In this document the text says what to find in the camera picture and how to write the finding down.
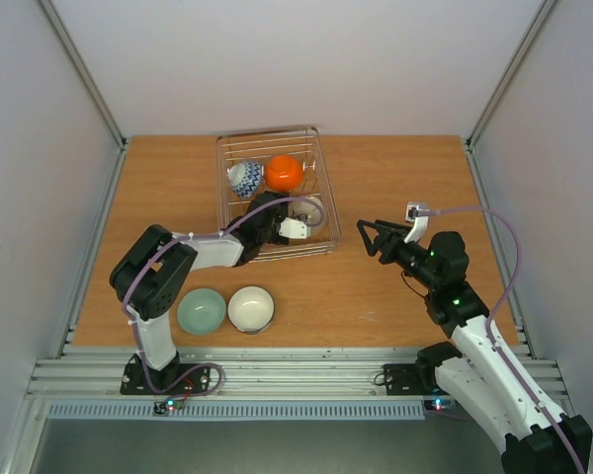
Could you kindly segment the red blue patterned bowl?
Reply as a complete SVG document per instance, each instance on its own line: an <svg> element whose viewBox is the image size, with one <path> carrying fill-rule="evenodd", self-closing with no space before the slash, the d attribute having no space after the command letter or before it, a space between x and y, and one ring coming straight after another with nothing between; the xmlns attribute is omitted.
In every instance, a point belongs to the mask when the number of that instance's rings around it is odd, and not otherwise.
<svg viewBox="0 0 593 474"><path fill-rule="evenodd" d="M261 186L264 167L255 161L243 161L231 166L226 172L230 189L239 198L252 197Z"/></svg>

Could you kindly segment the steel wire dish rack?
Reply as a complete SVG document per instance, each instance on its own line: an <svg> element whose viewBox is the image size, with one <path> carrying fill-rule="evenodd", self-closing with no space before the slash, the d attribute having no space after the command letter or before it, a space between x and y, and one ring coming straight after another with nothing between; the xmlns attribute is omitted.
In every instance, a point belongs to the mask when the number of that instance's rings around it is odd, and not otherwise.
<svg viewBox="0 0 593 474"><path fill-rule="evenodd" d="M259 162L265 167L277 155L291 155L303 165L304 179L290 192L271 190L263 178L261 186L249 198L241 198L230 189L226 172L243 161ZM272 206L250 218L249 223L260 223L275 217L280 206L289 207L306 196L318 197L325 217L320 233L305 240L291 240L288 245L271 243L272 230L266 235L268 243L255 256L257 262L283 260L328 254L338 247L342 231L319 131L312 125L298 125L270 129L249 130L220 135L215 142L217 165L218 226L226 228L251 210L269 202Z"/></svg>

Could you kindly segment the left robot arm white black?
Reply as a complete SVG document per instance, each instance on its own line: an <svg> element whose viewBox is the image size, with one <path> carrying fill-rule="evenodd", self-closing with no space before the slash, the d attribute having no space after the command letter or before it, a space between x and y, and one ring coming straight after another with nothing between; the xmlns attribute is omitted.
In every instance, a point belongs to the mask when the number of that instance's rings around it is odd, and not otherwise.
<svg viewBox="0 0 593 474"><path fill-rule="evenodd" d="M169 310L189 273L210 268L241 267L254 260L266 244L287 245L310 236L304 217L290 217L297 197L264 192L246 212L225 228L209 234L174 233L149 226L111 272L114 290L136 341L136 354L145 367L143 379L157 393L173 390L180 370L172 361Z"/></svg>

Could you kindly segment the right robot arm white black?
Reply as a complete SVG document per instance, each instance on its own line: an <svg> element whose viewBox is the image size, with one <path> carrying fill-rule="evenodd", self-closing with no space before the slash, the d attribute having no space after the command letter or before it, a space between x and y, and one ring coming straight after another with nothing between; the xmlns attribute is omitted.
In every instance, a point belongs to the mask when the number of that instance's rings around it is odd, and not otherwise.
<svg viewBox="0 0 593 474"><path fill-rule="evenodd" d="M447 337L418 353L419 385L463 406L494 443L504 472L587 472L590 426L557 405L500 336L466 279L462 236L439 232L422 247L409 226L359 220L357 228L369 256L400 266L425 288L427 312Z"/></svg>

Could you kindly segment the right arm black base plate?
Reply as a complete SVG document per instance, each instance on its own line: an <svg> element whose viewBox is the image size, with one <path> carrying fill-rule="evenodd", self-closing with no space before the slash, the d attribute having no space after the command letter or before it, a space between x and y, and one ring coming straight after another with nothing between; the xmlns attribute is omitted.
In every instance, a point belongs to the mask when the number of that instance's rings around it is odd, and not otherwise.
<svg viewBox="0 0 593 474"><path fill-rule="evenodd" d="M427 388L413 363L390 363L382 367L387 396L443 396L437 387Z"/></svg>

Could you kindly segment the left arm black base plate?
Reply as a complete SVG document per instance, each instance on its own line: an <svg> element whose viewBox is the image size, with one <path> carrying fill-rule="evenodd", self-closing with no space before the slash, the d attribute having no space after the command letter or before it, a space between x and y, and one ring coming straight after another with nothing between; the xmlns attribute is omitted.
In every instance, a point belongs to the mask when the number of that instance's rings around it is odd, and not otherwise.
<svg viewBox="0 0 593 474"><path fill-rule="evenodd" d="M122 376L122 395L185 395L199 394L209 389L211 369L200 364L170 363L163 370L148 369L151 384L140 361L128 363Z"/></svg>

